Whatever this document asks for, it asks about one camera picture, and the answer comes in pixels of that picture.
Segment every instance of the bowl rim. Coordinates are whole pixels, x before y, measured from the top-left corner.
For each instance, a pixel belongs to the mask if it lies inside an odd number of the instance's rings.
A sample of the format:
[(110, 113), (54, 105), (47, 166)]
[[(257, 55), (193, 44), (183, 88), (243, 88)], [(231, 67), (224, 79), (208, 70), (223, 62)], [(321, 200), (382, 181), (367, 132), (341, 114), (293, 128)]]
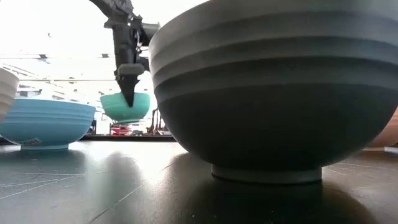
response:
[(52, 101), (52, 102), (71, 103), (71, 104), (82, 105), (82, 106), (89, 106), (89, 107), (95, 108), (95, 106), (93, 106), (93, 105), (88, 105), (88, 104), (84, 104), (84, 103), (81, 103), (81, 102), (73, 102), (73, 101), (70, 101), (70, 100), (53, 100), (53, 99), (40, 99), (40, 98), (29, 98), (29, 97), (28, 97), (28, 98), (25, 98), (25, 97), (15, 97), (14, 100), (15, 100), (15, 102), (16, 102), (16, 101), (21, 101), (21, 100)]
[[(134, 94), (136, 94), (136, 93), (150, 96), (149, 93), (146, 93), (146, 92), (144, 92), (144, 91), (135, 91)], [(119, 92), (119, 93), (113, 93), (113, 94), (107, 94), (107, 95), (101, 96), (100, 99), (105, 98), (105, 97), (116, 96), (116, 95), (123, 95), (123, 94), (122, 94), (121, 92)]]
[(15, 79), (17, 79), (17, 82), (20, 82), (20, 79), (18, 78), (18, 76), (12, 72), (10, 72), (9, 70), (5, 69), (2, 67), (2, 65), (0, 64), (0, 70), (2, 70), (2, 75), (9, 75), (9, 77), (13, 77)]

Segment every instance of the teal bowl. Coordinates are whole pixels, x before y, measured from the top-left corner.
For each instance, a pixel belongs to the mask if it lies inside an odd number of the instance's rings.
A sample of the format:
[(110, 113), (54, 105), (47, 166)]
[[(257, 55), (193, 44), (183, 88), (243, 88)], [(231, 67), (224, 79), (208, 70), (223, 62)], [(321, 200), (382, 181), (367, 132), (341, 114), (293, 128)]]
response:
[(105, 114), (111, 119), (118, 123), (134, 123), (148, 113), (150, 96), (147, 93), (135, 93), (132, 108), (127, 105), (122, 93), (103, 95), (101, 104)]
[(95, 107), (59, 100), (16, 98), (0, 134), (22, 150), (68, 149), (94, 119)]

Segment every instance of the dark gray bowl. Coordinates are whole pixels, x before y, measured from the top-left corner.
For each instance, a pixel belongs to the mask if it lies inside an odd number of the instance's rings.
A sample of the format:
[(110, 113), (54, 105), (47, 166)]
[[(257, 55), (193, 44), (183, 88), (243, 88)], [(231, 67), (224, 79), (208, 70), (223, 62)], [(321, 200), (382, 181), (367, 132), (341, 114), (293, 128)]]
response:
[(311, 182), (397, 108), (398, 9), (387, 0), (211, 0), (150, 43), (167, 127), (213, 174)]

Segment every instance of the bowl lip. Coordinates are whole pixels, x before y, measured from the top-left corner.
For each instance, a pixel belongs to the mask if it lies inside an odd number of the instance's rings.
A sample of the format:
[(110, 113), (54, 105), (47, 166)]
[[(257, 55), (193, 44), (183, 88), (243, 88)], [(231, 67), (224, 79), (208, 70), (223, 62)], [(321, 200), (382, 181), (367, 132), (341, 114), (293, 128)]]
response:
[(20, 82), (20, 79), (18, 78), (18, 76), (12, 72), (10, 72), (9, 70), (6, 70), (5, 68), (2, 67), (2, 65), (0, 64), (0, 70), (2, 70), (2, 74), (1, 75), (8, 75), (9, 77), (15, 78), (17, 80), (17, 82)]
[[(149, 93), (146, 93), (146, 92), (144, 92), (144, 91), (135, 91), (134, 92), (134, 94), (142, 94), (142, 95), (150, 95)], [(116, 96), (116, 95), (123, 95), (121, 92), (119, 92), (119, 93), (113, 93), (113, 94), (107, 94), (107, 95), (103, 95), (103, 96), (101, 96), (100, 97), (100, 99), (102, 99), (102, 98), (106, 98), (106, 97), (111, 97), (111, 96)]]
[(62, 103), (70, 103), (70, 104), (74, 104), (74, 105), (82, 105), (82, 106), (87, 106), (87, 107), (90, 107), (90, 108), (95, 108), (95, 106), (93, 106), (93, 105), (88, 105), (88, 104), (84, 104), (84, 103), (81, 103), (81, 102), (73, 102), (73, 101), (70, 101), (70, 100), (52, 100), (52, 99), (40, 99), (40, 98), (24, 98), (24, 97), (15, 97), (15, 102), (14, 102), (14, 104), (16, 103), (16, 101), (48, 101), (48, 102), (62, 102)]

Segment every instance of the bowl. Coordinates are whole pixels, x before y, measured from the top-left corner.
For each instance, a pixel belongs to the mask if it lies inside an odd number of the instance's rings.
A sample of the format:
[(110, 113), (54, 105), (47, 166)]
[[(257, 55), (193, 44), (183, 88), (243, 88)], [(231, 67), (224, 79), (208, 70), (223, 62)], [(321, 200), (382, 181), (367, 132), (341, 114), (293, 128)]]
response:
[(0, 122), (4, 120), (14, 102), (19, 79), (11, 72), (0, 68)]
[(134, 104), (130, 108), (122, 93), (101, 96), (105, 114), (118, 123), (134, 123), (149, 111), (150, 96), (147, 93), (134, 93)]
[(212, 0), (184, 12), (149, 46), (165, 125), (217, 177), (320, 180), (321, 167), (364, 148), (397, 108), (397, 7)]
[(0, 134), (22, 150), (67, 149), (86, 134), (94, 113), (94, 106), (70, 101), (16, 98)]
[(387, 123), (381, 133), (372, 141), (369, 147), (386, 147), (398, 143), (398, 110)]

